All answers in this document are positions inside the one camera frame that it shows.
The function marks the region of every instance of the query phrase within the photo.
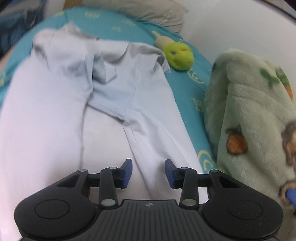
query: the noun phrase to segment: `silver screw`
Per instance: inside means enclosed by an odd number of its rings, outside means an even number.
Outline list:
[[[116,203],[115,200],[113,199],[104,199],[101,204],[104,205],[105,207],[111,207]]]
[[[196,205],[196,201],[193,199],[185,199],[182,201],[182,204],[188,207],[192,207],[194,205]]]

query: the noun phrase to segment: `plush toy body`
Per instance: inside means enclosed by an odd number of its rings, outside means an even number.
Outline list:
[[[193,53],[187,44],[175,42],[166,36],[158,36],[154,44],[165,53],[168,63],[172,68],[176,70],[187,70],[193,65]]]

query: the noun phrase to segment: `plush toy head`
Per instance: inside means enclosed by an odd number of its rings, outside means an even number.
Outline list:
[[[169,65],[176,70],[187,70],[193,65],[193,53],[187,44],[169,43],[164,46],[163,51]]]

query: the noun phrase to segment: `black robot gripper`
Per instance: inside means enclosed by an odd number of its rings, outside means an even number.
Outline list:
[[[226,241],[276,240],[281,207],[271,198],[218,171],[198,174],[165,162],[175,200],[123,200],[132,161],[98,174],[78,170],[19,203],[15,222],[23,241]],[[89,200],[99,187],[99,201]],[[198,188],[207,187],[209,200],[199,204]]]

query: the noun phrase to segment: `blanket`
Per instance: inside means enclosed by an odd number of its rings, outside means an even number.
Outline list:
[[[294,207],[285,190],[295,180],[296,109],[284,71],[262,57],[228,50],[213,64],[204,112],[218,168],[276,200],[284,212],[278,238],[295,240]]]

